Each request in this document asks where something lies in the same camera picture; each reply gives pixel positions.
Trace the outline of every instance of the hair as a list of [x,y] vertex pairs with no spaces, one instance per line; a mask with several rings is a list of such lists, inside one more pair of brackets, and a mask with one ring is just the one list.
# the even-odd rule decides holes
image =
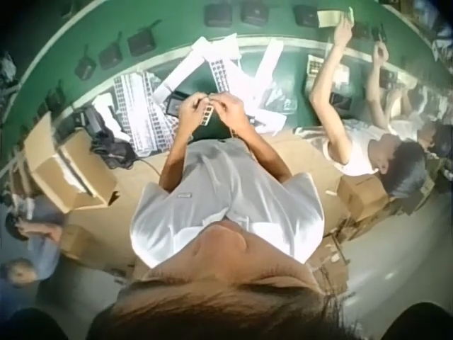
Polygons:
[[18,241],[24,242],[27,241],[28,238],[26,236],[23,236],[20,232],[19,229],[17,228],[18,218],[12,213],[8,212],[6,215],[5,219],[5,228],[8,234],[13,237],[14,239],[17,239]]
[[338,303],[331,297],[320,304],[319,294],[308,288],[256,289],[279,290],[286,297],[275,299],[264,310],[242,312],[234,301],[220,303],[222,297],[217,295],[196,302],[181,295],[123,313],[110,306],[95,317],[86,339],[360,339],[354,327],[344,325]]
[[428,149],[440,158],[453,158],[453,125],[442,124],[440,120],[435,122],[436,132],[432,139],[434,145]]
[[392,197],[405,198],[419,190],[426,181],[425,152],[413,141],[402,142],[389,161],[389,169],[381,174],[385,191]]
[[35,267],[30,260],[19,258],[0,265],[0,273],[4,280],[11,285],[20,286],[22,283],[18,280],[17,272],[35,271]]

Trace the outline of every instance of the white shirt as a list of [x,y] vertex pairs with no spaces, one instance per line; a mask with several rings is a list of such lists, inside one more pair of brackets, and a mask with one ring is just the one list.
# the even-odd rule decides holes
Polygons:
[[172,193],[155,183],[144,189],[132,219],[132,248],[155,267],[225,217],[302,263],[323,237],[323,209],[310,174],[280,184],[241,140],[202,140],[189,145],[183,180]]
[[369,161],[368,144],[371,140],[379,140],[386,131],[356,119],[344,120],[343,124],[352,143],[350,159],[346,165],[334,161],[329,155],[329,140],[322,127],[303,127],[296,129],[294,133],[310,142],[345,175],[361,176],[376,173],[377,170],[373,169]]

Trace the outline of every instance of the wire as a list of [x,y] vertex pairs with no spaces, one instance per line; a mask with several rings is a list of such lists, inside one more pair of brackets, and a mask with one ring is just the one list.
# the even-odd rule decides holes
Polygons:
[[157,171],[157,169],[151,165],[151,163],[149,163],[148,161],[145,161],[144,159],[142,158],[137,158],[135,159],[136,161],[141,161],[141,162],[144,162],[147,166],[149,166],[151,169],[153,169],[153,171],[157,174],[157,176],[161,176],[161,173]]

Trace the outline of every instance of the cardboard box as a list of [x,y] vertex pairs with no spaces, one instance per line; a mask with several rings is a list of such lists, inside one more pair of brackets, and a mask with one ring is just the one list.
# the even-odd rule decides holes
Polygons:
[[401,199],[403,211],[408,215],[412,215],[412,213],[420,209],[423,203],[430,197],[434,185],[435,182],[427,176],[425,184],[423,184],[420,190],[414,191],[409,197]]
[[97,154],[90,152],[91,138],[85,130],[77,130],[56,147],[48,113],[24,145],[31,176],[63,213],[104,208],[117,198],[116,177]]
[[374,175],[341,176],[337,195],[356,221],[372,216],[389,202],[381,181]]

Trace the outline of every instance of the green surface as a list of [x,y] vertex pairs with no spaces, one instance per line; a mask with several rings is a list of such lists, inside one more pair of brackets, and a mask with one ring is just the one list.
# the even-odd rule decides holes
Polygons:
[[[265,4],[273,5],[269,23],[264,28],[241,23],[238,6],[234,7],[234,24],[231,28],[206,28],[203,23],[202,8],[210,2],[208,0],[110,0],[82,18],[53,45],[23,85],[11,109],[7,126],[4,128],[3,160],[7,151],[11,150],[18,141],[20,126],[32,127],[38,106],[48,91],[56,87],[59,80],[62,80],[64,92],[70,103],[118,72],[154,55],[190,45],[201,35],[209,39],[238,33],[239,35],[276,35],[326,41],[332,32],[329,29],[298,27],[292,14],[292,4],[295,2],[293,0],[264,0]],[[431,74],[437,86],[449,85],[451,76],[440,62],[434,62],[430,48],[406,24],[373,0],[318,1],[320,10],[346,10],[349,6],[354,8],[356,21],[368,22],[371,26],[384,24],[389,37],[390,63],[402,67],[403,58],[413,58],[414,70],[409,70],[410,73],[420,78],[426,78]],[[162,23],[154,29],[157,42],[155,51],[141,57],[131,57],[127,49],[127,37],[158,19],[161,19]],[[122,32],[121,47],[124,60],[108,71],[102,71],[98,67],[91,79],[80,81],[74,74],[74,68],[84,53],[85,44],[89,45],[89,55],[96,60],[98,53],[116,40],[118,32]],[[353,40],[349,47],[369,53],[372,45],[371,40]],[[253,56],[250,60],[244,59],[246,60],[243,65],[246,70],[257,67]],[[298,65],[296,72],[294,72],[295,65]],[[300,70],[304,69],[305,65],[306,53],[288,51],[282,56],[277,66],[275,78],[292,76],[295,78],[294,90],[299,91],[303,82],[303,72]],[[361,89],[361,67],[356,69],[357,71],[354,71],[351,77],[358,81],[356,88]],[[305,104],[304,99],[299,101],[297,123],[302,125],[314,122]]]

